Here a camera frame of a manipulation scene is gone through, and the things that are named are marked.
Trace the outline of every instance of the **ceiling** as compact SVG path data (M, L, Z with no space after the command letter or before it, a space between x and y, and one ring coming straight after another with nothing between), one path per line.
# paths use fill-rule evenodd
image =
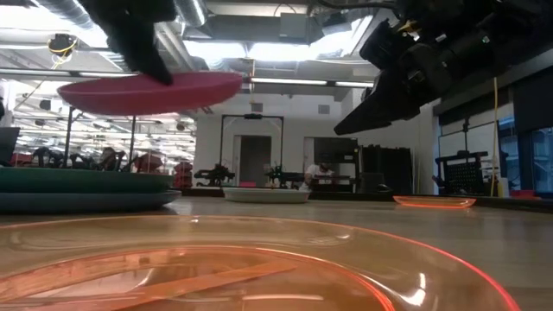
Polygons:
M71 21L59 18L43 7L34 6L37 2L40 1L0 0L0 67L53 68L59 58L49 52L46 44L54 34L64 33L79 38L79 45L71 58L59 64L56 70L125 70L120 55L112 53L106 46L101 30L79 29ZM344 81L373 81L378 73L376 67L358 57L358 51L376 24L390 17L385 11L349 10L340 13L322 8L311 0L290 0L286 4L278 0L218 0L205 1L204 4L209 13L203 26L184 27L181 19L177 19L156 28L160 54L172 72L203 68L247 75L254 68L258 77ZM284 13L297 14L290 17ZM342 26L346 25L351 30L325 36L321 27L333 13L340 15ZM306 41L299 45L280 42L282 36L279 32L283 31L285 24L282 18L297 18L299 15L308 19ZM243 60L246 56L255 59L254 66L250 61ZM42 145L61 149L65 143L69 107L58 100L56 89L69 82L47 79L41 83L24 76L17 80L7 80L4 84L11 86L10 98L16 106L14 124L23 128L24 136L18 142L18 149L30 151ZM256 85L254 88L256 94L289 95L290 98L329 96L333 98L328 100L329 103L340 102L347 91L346 88L321 86ZM34 92L33 97L23 97L31 92ZM42 109L40 103L44 99L51 100L55 109ZM294 105L302 104L301 100L293 102ZM180 159L192 160L195 124L190 117L196 117L198 113L225 113L220 107L140 117L135 149L163 152L174 163ZM114 122L113 117L81 114L79 111L73 115L79 116L73 124L73 152L97 154L108 145L124 150L130 147L129 117L120 117ZM185 130L176 129L179 122L186 125Z

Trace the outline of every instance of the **door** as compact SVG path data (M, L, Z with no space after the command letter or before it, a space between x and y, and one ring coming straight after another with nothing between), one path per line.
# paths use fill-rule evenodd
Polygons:
M270 144L270 136L242 136L239 185L265 186L265 168L270 166Z

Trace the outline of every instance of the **ceiling duct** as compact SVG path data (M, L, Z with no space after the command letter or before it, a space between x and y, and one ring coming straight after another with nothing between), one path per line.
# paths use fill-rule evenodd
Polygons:
M175 7L187 26L198 28L207 22L207 7L203 0L175 0Z
M83 30L82 33L78 35L86 44L87 38L90 38L91 41L98 39L98 32L102 29L97 26L86 10L77 0L31 0L36 6L42 7L50 13L58 16L60 19L67 20L75 25L77 28ZM126 63L124 62L123 56L115 53L106 53L103 56L111 63L121 68L122 70L128 70Z

